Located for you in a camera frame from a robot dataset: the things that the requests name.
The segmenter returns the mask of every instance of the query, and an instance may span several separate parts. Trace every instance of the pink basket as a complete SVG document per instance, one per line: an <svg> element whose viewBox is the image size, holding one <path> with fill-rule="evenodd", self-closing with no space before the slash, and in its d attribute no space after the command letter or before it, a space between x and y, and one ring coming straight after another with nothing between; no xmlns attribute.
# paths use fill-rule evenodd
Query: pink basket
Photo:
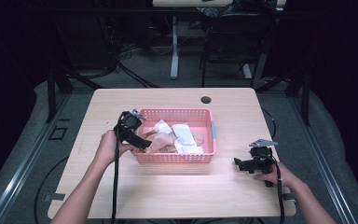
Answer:
<svg viewBox="0 0 358 224"><path fill-rule="evenodd" d="M144 153L141 149L135 149L132 154L139 163L161 162L161 163L186 163L211 161L216 153L216 137L212 112L209 109L141 109L139 111L145 118L138 133L153 128L155 124L163 119L168 125L187 123L193 132L202 133L204 153Z"/></svg>

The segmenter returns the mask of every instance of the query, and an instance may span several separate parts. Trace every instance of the black cable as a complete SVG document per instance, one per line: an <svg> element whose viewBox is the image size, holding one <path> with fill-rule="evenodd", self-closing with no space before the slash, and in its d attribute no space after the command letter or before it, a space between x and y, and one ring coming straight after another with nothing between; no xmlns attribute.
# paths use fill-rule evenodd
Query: black cable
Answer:
<svg viewBox="0 0 358 224"><path fill-rule="evenodd" d="M62 160L60 160L59 162L57 162L49 171L48 173L45 175L45 178L43 179L42 183L40 184L36 196L34 197L34 223L38 224L39 221L37 219L37 202L39 200L39 194L40 194L40 190L43 188L43 185L45 184L46 180L48 179L48 177L50 176L50 174L57 168L57 166L59 166L63 161L68 160L69 156L63 158Z"/></svg>
<svg viewBox="0 0 358 224"><path fill-rule="evenodd" d="M147 81L146 79L139 77L134 72L132 72L128 67L124 66L121 62L117 61L117 65L121 68L127 75L135 79L136 81L140 82L145 88L152 87L152 88L159 88L159 86Z"/></svg>
<svg viewBox="0 0 358 224"><path fill-rule="evenodd" d="M274 131L272 132L271 138L274 139L275 134L277 132L277 124L275 123L275 119L271 116L271 114L265 109L263 108L263 106L261 106L261 109L271 118L272 120L272 124L274 126Z"/></svg>
<svg viewBox="0 0 358 224"><path fill-rule="evenodd" d="M88 79L94 79L94 78L97 78L97 77L106 77L107 75L113 73L114 71L115 71L114 68L106 68L101 73L92 74L92 75L82 75L82 77L86 77Z"/></svg>
<svg viewBox="0 0 358 224"><path fill-rule="evenodd" d="M264 224L264 221L261 220L261 218L258 217L257 220L258 220L258 222L260 222L260 224Z"/></svg>
<svg viewBox="0 0 358 224"><path fill-rule="evenodd" d="M121 47L121 51L118 54L118 61L128 60L132 58L132 51L136 49L135 44L130 44L129 42L124 42Z"/></svg>
<svg viewBox="0 0 358 224"><path fill-rule="evenodd" d="M281 219L280 219L280 224L283 224L284 222L284 206L283 206L283 196L282 196L282 177L281 177L281 170L279 168L278 162L277 160L272 156L269 157L267 155L264 155L262 153L257 153L257 155L269 159L270 161L272 161L272 163L275 165L275 167L277 168L277 179L278 179L278 201L279 201L279 207L281 209Z"/></svg>
<svg viewBox="0 0 358 224"><path fill-rule="evenodd" d="M116 211L117 211L117 182L118 182L118 159L120 158L120 133L116 130L116 149L115 149L115 177L113 181L113 199L112 199L112 217L111 223L114 224L116 220Z"/></svg>

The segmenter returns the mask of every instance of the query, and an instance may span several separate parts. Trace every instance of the white desk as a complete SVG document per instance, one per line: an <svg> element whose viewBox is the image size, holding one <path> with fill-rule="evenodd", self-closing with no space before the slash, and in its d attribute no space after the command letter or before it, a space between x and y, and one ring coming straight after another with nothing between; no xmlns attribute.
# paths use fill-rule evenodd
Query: white desk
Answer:
<svg viewBox="0 0 358 224"><path fill-rule="evenodd" d="M202 96L212 98L203 104ZM69 196L85 174L100 142L123 111L133 108L209 108L213 112L217 152L207 164L139 164L130 153L120 159L117 218L278 217L277 189L239 171L233 158L250 160L249 144L270 140L252 89L97 90L80 127L56 193ZM273 153L278 158L275 148ZM114 165L103 176L89 218L110 218ZM54 217L63 201L53 201ZM296 212L284 202L285 214Z"/></svg>
<svg viewBox="0 0 358 224"><path fill-rule="evenodd" d="M203 2L202 0L153 0L153 7L225 7L232 0L213 0ZM284 7L286 0L278 0L277 7ZM172 18L172 64L171 79L178 78L179 49L177 41L177 20Z"/></svg>

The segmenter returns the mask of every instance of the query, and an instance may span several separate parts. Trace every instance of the chair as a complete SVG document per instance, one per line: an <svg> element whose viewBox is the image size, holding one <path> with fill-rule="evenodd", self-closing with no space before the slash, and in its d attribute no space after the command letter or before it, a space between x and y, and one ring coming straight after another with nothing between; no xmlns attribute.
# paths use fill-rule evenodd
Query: chair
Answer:
<svg viewBox="0 0 358 224"><path fill-rule="evenodd" d="M211 18L206 27L205 43L200 60L202 84L205 86L208 63L255 64L250 87L262 52L266 52L276 21L268 14L236 12Z"/></svg>

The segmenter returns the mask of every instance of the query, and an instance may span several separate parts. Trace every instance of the human hand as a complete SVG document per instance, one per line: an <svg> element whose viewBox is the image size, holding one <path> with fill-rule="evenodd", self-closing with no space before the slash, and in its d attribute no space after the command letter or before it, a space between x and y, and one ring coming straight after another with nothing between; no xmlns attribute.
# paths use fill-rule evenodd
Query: human hand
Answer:
<svg viewBox="0 0 358 224"><path fill-rule="evenodd" d="M113 130L109 130L104 133L101 136L100 145L98 145L93 162L103 166L104 168L108 167L112 162L115 161L116 143L117 137ZM119 142L118 149L120 152L119 156L121 157L124 152L136 149L136 147L131 144L122 144Z"/></svg>
<svg viewBox="0 0 358 224"><path fill-rule="evenodd" d="M292 188L298 181L301 181L289 169L287 169L287 167L283 163L277 161L277 164L281 171L281 180L282 180L282 185L284 187ZM259 180L267 180L274 184L277 184L278 183L277 168L275 165L272 165L271 168L272 168L271 173L260 174L257 175L256 178Z"/></svg>

